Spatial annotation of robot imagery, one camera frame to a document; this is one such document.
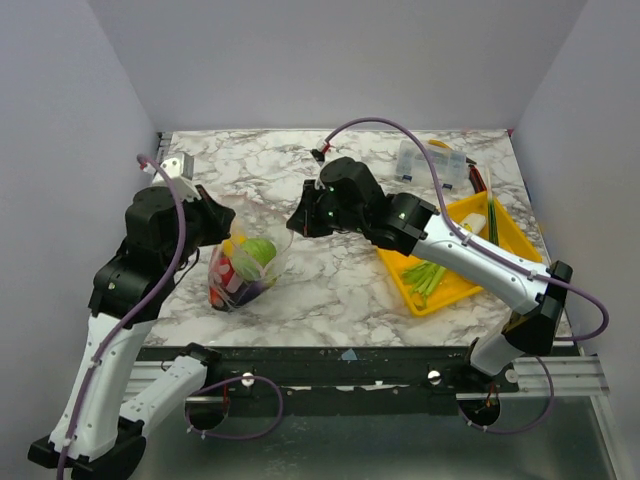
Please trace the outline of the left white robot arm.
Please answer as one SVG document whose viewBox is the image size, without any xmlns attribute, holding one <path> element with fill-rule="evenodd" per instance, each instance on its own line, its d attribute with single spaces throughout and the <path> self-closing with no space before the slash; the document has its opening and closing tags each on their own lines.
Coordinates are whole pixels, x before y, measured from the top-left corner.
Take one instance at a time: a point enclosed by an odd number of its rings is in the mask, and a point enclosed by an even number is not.
<svg viewBox="0 0 640 480">
<path fill-rule="evenodd" d="M 215 354 L 191 344 L 151 386 L 124 399 L 130 375 L 179 267 L 203 246 L 231 236 L 235 212 L 201 185 L 176 202 L 168 187 L 147 187 L 125 212 L 125 237 L 96 273 L 88 334 L 69 400 L 53 431 L 34 441 L 29 461 L 74 479 L 127 479 L 150 433 L 195 390 L 214 393 L 222 380 Z"/>
</svg>

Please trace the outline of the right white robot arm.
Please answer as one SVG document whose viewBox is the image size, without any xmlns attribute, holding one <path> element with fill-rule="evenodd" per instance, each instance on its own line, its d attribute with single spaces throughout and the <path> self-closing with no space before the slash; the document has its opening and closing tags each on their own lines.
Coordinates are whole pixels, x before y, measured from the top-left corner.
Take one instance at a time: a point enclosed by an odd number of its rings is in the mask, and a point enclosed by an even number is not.
<svg viewBox="0 0 640 480">
<path fill-rule="evenodd" d="M 451 270 L 491 292 L 512 313 L 476 340 L 460 379 L 480 392 L 522 355 L 550 353 L 573 270 L 564 262 L 536 263 L 512 254 L 452 222 L 410 193 L 387 194 L 362 162 L 342 157 L 307 180 L 286 222 L 306 238 L 335 232 L 363 235 L 374 246 Z"/>
</svg>

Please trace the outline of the purple toy eggplant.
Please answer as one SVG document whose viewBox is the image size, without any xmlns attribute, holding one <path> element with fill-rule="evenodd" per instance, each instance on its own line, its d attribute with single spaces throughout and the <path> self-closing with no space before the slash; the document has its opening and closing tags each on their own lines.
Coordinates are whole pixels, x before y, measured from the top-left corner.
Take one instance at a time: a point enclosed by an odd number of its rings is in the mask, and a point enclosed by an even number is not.
<svg viewBox="0 0 640 480">
<path fill-rule="evenodd" d="M 246 305 L 268 291 L 274 284 L 275 280 L 257 280 L 243 283 L 242 287 L 236 292 L 234 300 L 235 306 L 240 307 Z"/>
</svg>

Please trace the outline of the red toy tomato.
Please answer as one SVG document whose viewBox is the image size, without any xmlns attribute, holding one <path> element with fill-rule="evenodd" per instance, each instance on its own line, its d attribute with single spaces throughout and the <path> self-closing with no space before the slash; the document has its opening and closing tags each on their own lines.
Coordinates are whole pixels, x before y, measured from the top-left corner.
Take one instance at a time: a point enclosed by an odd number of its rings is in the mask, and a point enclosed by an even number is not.
<svg viewBox="0 0 640 480">
<path fill-rule="evenodd" d="M 226 287 L 229 281 L 234 278 L 235 272 L 231 265 L 231 260 L 222 255 L 213 260 L 210 276 L 213 285 Z"/>
</svg>

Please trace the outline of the clear zip top bag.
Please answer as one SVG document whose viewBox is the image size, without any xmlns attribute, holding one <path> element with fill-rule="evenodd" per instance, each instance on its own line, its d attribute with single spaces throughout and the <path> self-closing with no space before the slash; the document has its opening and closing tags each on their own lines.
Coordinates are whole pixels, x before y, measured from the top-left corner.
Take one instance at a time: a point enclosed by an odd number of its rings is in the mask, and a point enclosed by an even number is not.
<svg viewBox="0 0 640 480">
<path fill-rule="evenodd" d="M 209 303 L 236 310 L 269 290 L 284 273 L 293 233 L 280 212 L 245 195 L 223 203 L 235 211 L 230 237 L 217 245 L 208 266 Z"/>
</svg>

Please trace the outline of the green toy cabbage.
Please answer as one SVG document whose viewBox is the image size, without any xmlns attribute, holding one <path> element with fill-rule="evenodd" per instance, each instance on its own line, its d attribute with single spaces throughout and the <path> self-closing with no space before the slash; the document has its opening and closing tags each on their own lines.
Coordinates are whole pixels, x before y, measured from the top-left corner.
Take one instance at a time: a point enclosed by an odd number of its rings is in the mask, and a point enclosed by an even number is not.
<svg viewBox="0 0 640 480">
<path fill-rule="evenodd" d="M 234 269 L 245 280 L 259 279 L 261 270 L 275 258 L 276 254 L 277 249 L 268 238 L 248 238 L 234 254 Z"/>
</svg>

